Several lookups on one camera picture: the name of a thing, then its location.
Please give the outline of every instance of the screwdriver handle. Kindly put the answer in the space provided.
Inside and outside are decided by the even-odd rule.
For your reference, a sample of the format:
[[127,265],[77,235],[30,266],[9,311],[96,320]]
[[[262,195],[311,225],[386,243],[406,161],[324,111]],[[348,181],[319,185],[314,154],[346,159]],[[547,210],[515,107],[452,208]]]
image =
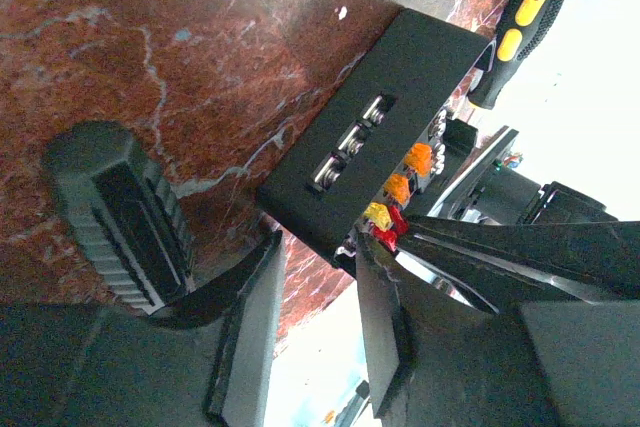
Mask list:
[[469,101],[493,109],[502,87],[547,35],[564,0],[509,0],[496,27],[496,55]]

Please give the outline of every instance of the marble surface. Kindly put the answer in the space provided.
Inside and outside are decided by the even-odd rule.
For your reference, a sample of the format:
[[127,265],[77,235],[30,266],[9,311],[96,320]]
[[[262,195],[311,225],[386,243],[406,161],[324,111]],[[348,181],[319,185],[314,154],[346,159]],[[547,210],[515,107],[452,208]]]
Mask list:
[[[0,0],[0,300],[117,301],[66,236],[40,167],[75,122],[118,120],[161,162],[204,281],[256,244],[256,186],[401,5],[490,36],[505,1]],[[350,282],[287,246],[280,339]]]

